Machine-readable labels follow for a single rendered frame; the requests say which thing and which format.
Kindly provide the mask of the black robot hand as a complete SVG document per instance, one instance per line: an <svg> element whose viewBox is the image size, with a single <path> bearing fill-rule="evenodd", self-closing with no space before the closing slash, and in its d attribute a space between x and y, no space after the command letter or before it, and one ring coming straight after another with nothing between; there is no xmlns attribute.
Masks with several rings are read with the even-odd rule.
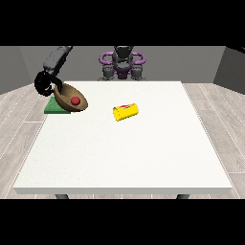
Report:
<svg viewBox="0 0 245 245"><path fill-rule="evenodd" d="M53 94L54 89L52 88L52 84L55 84L58 91L61 91L62 81L46 71L39 72L34 80L34 88L39 95L44 97L49 97Z"/></svg>

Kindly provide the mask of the brown wooden bowl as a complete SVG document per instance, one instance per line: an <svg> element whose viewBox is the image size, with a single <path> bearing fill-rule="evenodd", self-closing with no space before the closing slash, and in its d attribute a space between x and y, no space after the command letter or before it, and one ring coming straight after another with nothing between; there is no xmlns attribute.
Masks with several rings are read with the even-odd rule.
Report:
<svg viewBox="0 0 245 245"><path fill-rule="evenodd" d="M88 107L88 102L80 91L67 83L62 84L61 91L58 91L57 86L55 86L54 95L57 104L66 111L80 112ZM80 99L80 103L78 105L73 105L71 103L71 99L73 97L78 97Z"/></svg>

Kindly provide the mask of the green square pad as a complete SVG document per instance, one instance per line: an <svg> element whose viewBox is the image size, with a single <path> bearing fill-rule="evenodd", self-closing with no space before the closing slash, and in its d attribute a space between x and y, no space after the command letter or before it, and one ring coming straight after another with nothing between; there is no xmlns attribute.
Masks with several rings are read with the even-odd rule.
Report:
<svg viewBox="0 0 245 245"><path fill-rule="evenodd" d="M45 114L69 114L69 111L61 108L54 97L50 97L45 109Z"/></svg>

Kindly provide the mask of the yellow cup with melon print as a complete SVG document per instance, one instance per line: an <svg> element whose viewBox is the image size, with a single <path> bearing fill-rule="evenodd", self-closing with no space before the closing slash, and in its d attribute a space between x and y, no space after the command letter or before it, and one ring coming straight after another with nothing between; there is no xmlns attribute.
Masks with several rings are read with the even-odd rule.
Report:
<svg viewBox="0 0 245 245"><path fill-rule="evenodd" d="M139 108L136 103L116 106L113 108L113 116L117 122L135 116L138 113Z"/></svg>

